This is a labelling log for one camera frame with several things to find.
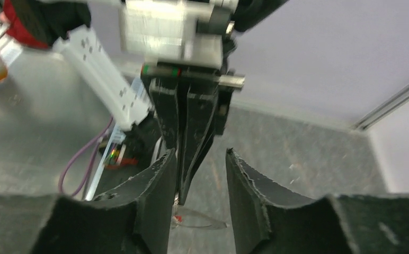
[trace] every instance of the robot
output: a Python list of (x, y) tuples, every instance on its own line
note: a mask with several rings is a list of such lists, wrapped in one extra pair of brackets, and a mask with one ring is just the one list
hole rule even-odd
[[(243, 33), (286, 0), (89, 0), (120, 9), (122, 47), (146, 57), (136, 98), (91, 27), (86, 1), (12, 0), (27, 30), (60, 52), (124, 130), (133, 151), (159, 137), (167, 151), (127, 182), (80, 202), (67, 196), (0, 195), (0, 253), (165, 254), (171, 216), (244, 77), (228, 68)], [(294, 193), (226, 153), (237, 253), (409, 253), (409, 197)]]

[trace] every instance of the gray floor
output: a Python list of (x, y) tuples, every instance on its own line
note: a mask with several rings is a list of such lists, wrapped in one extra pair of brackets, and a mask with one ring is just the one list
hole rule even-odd
[[(11, 79), (0, 88), (0, 192), (56, 192), (66, 161), (99, 132), (109, 115), (65, 62), (38, 54), (25, 58), (16, 61)], [(233, 108), (225, 134), (215, 140), (192, 183), (188, 208), (230, 223), (225, 175), (229, 147), (279, 184), (309, 197), (385, 192), (365, 137)], [(82, 158), (73, 168), (68, 191), (86, 163)], [(178, 227), (171, 233), (172, 254), (234, 250), (231, 228)]]
[[(365, 137), (233, 108), (225, 134), (197, 172), (186, 207), (230, 223), (225, 150), (231, 147), (261, 173), (309, 197), (385, 192)], [(235, 253), (232, 230), (176, 228), (170, 253)]]

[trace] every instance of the purple cable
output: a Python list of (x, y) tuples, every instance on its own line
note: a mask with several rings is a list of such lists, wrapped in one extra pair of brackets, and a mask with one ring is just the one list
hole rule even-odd
[(95, 162), (95, 157), (97, 155), (97, 150), (99, 148), (99, 143), (98, 140), (101, 139), (106, 131), (109, 129), (109, 127), (111, 126), (113, 121), (113, 118), (111, 118), (109, 120), (109, 123), (107, 124), (106, 128), (104, 128), (100, 134), (98, 134), (96, 137), (94, 137), (92, 140), (90, 140), (85, 146), (83, 146), (71, 159), (70, 161), (67, 163), (66, 167), (64, 168), (63, 172), (61, 172), (61, 175), (59, 176), (59, 180), (58, 180), (58, 191), (62, 194), (65, 194), (64, 192), (64, 188), (63, 188), (63, 184), (64, 184), (64, 178), (67, 175), (67, 172), (69, 171), (69, 169), (71, 168), (71, 166), (75, 163), (75, 161), (80, 157), (80, 155), (82, 155), (89, 147), (91, 147), (93, 144), (96, 143), (94, 150), (92, 151), (91, 154), (91, 158), (89, 160), (89, 165), (88, 168), (86, 170), (86, 173), (84, 174), (83, 180), (81, 181), (80, 185), (78, 186), (77, 190), (75, 190), (71, 196), (74, 197), (76, 196), (81, 189), (84, 187), (84, 184), (86, 183), (87, 179), (89, 178), (89, 175), (92, 171), (92, 168), (94, 166), (94, 162)]

